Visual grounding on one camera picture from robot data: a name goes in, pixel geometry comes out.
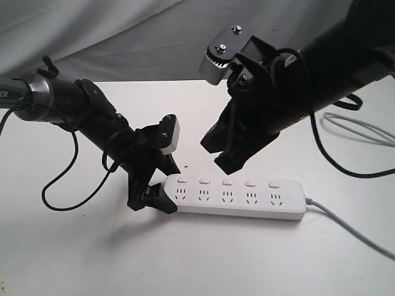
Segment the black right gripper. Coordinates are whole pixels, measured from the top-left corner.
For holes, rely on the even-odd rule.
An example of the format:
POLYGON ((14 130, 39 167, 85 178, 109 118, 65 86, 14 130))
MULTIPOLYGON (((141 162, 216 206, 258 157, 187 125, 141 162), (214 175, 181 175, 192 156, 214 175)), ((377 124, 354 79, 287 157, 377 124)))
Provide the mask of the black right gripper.
POLYGON ((224 173, 235 173, 280 132, 304 118, 304 59, 253 37, 235 55, 227 81, 230 101, 201 140, 224 173))

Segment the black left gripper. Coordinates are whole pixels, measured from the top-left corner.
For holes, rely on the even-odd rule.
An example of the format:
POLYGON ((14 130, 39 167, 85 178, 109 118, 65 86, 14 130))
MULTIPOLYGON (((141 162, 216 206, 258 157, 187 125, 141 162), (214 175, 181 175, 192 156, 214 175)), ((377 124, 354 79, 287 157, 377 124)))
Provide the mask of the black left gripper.
POLYGON ((177 211, 177 206, 165 193, 163 185, 149 185, 156 168, 165 175, 181 173, 172 154, 164 155, 160 160, 159 148, 155 144, 157 126, 149 125, 136 129, 133 142, 127 149, 127 205, 134 211, 151 207, 171 214, 177 211))

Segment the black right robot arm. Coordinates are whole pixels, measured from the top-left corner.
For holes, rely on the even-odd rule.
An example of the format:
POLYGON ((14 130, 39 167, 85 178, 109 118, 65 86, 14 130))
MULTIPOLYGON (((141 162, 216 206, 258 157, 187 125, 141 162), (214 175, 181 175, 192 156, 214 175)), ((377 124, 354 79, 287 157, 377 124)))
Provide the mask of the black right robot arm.
POLYGON ((230 101, 201 140, 230 175, 304 118, 329 105, 357 110, 355 92, 394 75, 394 2, 353 1, 346 16, 304 47, 277 49, 242 23, 207 46, 200 74, 226 80, 230 101))

